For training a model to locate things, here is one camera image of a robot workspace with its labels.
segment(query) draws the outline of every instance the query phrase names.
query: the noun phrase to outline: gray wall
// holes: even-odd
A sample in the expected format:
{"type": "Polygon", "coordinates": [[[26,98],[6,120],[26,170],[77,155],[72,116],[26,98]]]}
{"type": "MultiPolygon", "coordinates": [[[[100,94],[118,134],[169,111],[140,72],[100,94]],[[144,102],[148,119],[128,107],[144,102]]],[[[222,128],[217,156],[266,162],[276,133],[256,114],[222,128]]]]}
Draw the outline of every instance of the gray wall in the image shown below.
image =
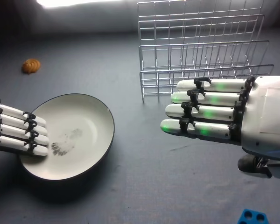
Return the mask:
{"type": "MultiPolygon", "coordinates": [[[[207,1],[207,4],[202,4],[203,7],[215,2],[207,1]]],[[[35,0],[14,0],[25,26],[33,34],[135,31],[138,20],[137,2],[138,0],[119,0],[44,9],[35,0]]],[[[226,8],[229,0],[218,2],[222,2],[222,5],[217,5],[218,8],[226,8]]],[[[244,0],[232,0],[233,5],[243,2],[244,0]]],[[[280,17],[280,0],[265,0],[262,13],[266,16],[266,27],[275,24],[280,17]]]]}

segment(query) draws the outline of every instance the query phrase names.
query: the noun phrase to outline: silver dish rack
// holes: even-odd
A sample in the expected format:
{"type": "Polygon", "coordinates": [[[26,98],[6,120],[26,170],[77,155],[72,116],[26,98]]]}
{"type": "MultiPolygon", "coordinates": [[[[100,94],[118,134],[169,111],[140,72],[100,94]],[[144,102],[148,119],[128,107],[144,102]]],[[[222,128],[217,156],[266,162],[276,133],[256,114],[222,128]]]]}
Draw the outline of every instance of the silver dish rack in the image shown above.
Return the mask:
{"type": "Polygon", "coordinates": [[[270,75],[269,41],[258,40],[264,0],[141,2],[140,84],[145,95],[172,94],[180,80],[270,75]]]}

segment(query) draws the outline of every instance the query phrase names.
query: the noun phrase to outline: table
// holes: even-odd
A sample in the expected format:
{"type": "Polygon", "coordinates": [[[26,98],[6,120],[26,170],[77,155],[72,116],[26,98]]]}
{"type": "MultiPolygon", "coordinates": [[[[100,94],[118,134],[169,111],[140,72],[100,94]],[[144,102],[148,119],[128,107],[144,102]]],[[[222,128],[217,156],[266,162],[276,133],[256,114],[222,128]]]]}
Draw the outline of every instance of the table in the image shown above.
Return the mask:
{"type": "MultiPolygon", "coordinates": [[[[263,30],[260,38],[271,41],[264,60],[280,75],[280,29],[263,30]]],[[[146,97],[143,104],[139,70],[137,34],[0,41],[3,104],[33,111],[58,95],[84,93],[102,100],[115,119],[105,162],[74,200],[33,192],[16,155],[0,152],[0,224],[235,224],[244,208],[280,224],[280,178],[240,173],[245,153],[238,146],[162,132],[170,97],[146,97]],[[37,73],[21,73],[28,58],[41,61],[37,73]]]]}

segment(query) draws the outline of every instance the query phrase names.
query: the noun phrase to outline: white light strip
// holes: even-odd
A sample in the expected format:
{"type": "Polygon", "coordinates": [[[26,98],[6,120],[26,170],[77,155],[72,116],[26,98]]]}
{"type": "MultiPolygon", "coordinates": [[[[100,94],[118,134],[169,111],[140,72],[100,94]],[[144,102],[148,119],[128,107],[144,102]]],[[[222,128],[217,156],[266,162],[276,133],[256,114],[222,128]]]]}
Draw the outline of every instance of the white light strip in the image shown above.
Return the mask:
{"type": "Polygon", "coordinates": [[[55,7],[64,7],[64,6],[73,6],[78,4],[91,3],[91,2],[119,1],[119,0],[36,0],[36,1],[44,8],[55,8],[55,7]]]}

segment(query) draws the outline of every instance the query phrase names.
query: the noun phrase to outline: white plate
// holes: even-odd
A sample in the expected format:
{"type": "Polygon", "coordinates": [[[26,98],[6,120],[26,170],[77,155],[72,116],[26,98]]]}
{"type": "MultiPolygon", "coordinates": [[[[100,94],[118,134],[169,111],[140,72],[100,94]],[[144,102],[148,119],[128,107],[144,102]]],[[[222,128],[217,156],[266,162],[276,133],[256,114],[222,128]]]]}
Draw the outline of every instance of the white plate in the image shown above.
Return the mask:
{"type": "Polygon", "coordinates": [[[20,155],[28,172],[46,180],[77,176],[99,162],[114,137],[114,120],[100,100],[84,94],[53,98],[33,111],[46,120],[49,155],[36,158],[20,155]]]}

